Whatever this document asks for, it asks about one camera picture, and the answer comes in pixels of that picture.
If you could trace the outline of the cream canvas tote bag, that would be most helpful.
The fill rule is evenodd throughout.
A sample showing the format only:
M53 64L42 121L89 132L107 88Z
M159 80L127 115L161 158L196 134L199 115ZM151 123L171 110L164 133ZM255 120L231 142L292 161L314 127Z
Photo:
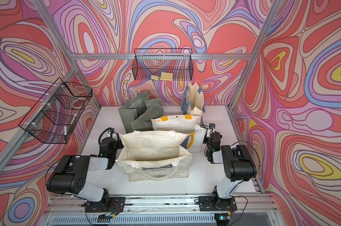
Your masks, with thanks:
M134 131L121 135L123 149L116 159L130 182L187 178L193 155L188 134L175 131Z

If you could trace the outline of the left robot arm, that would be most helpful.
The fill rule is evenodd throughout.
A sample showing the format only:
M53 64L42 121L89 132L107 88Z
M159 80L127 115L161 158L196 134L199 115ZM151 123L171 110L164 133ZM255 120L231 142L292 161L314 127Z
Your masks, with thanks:
M99 154L65 155L45 182L49 192L58 195L74 195L85 200L86 212L120 211L105 188L97 187L87 181L89 171L110 170L116 162L116 154L123 148L118 133L113 128L105 129L98 137Z

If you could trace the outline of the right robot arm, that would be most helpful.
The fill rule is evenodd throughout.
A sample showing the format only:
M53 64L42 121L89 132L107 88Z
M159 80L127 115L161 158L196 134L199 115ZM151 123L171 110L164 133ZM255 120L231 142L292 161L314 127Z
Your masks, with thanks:
M257 175L256 165L245 145L221 145L222 135L215 131L215 124L203 125L209 133L205 135L204 155L211 164L223 164L225 177L214 187L210 200L202 201L206 208L216 211L235 208L234 193L239 186Z

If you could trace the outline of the olive green fabric bag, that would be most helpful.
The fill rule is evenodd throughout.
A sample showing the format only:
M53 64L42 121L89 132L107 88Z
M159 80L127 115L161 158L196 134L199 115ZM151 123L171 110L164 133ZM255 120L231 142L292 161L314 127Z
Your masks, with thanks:
M160 98L151 99L150 91L139 93L118 109L126 133L151 131L152 120L164 115Z

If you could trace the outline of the yellow sticky notes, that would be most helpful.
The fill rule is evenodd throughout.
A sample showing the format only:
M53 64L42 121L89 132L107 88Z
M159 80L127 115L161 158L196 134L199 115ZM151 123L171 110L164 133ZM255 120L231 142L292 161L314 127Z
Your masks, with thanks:
M161 72L159 75L152 75L154 81L173 81L173 73Z

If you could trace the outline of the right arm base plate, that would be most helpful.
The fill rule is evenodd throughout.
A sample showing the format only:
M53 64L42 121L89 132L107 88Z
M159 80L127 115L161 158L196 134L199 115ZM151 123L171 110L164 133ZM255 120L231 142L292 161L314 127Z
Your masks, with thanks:
M235 198L221 199L213 196L199 196L198 197L200 211L237 211Z

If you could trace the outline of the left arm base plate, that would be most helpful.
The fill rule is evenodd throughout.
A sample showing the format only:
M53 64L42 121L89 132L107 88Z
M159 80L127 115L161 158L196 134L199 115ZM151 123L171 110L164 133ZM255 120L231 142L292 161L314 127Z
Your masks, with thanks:
M108 197L99 202L87 202L84 204L84 207L86 213L121 213L123 212L124 204L125 197Z

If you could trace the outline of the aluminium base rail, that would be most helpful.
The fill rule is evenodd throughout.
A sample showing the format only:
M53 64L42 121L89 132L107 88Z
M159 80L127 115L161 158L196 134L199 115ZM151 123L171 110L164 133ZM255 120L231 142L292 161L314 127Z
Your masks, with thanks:
M222 212L200 211L199 194L124 195L122 212L112 219L102 213L86 213L84 201L52 198L41 226L284 226L270 195L236 194L237 210L220 221Z

